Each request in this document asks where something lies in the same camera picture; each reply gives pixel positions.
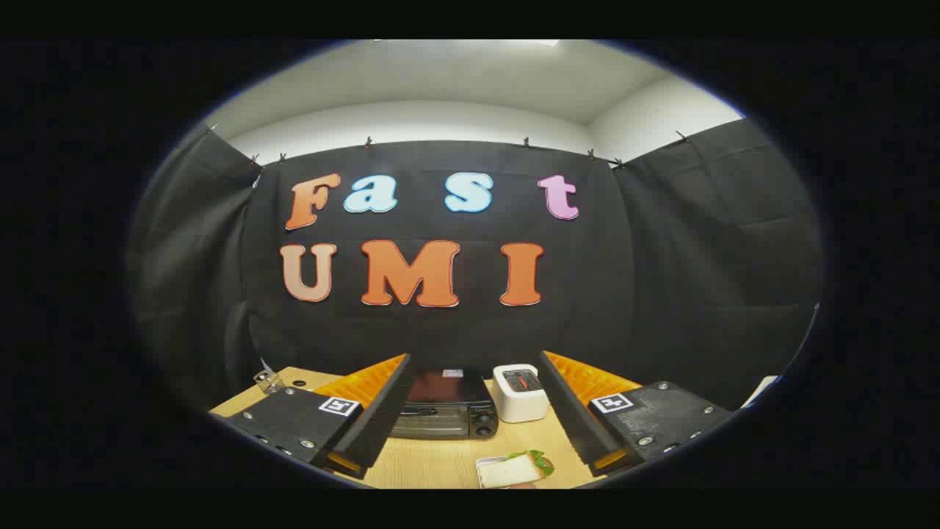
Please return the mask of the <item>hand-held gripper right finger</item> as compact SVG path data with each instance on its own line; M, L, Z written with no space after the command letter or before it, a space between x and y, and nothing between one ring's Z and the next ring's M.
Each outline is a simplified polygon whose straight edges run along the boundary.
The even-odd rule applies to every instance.
M734 415L676 383L641 385L549 351L538 354L538 379L596 477L664 458Z

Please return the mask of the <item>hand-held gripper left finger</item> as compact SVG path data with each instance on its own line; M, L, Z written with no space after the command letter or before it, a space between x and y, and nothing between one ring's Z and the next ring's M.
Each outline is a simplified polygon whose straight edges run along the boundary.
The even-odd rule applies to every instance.
M228 416L228 427L287 458L362 479L386 445L413 385L399 355L328 384L283 387Z

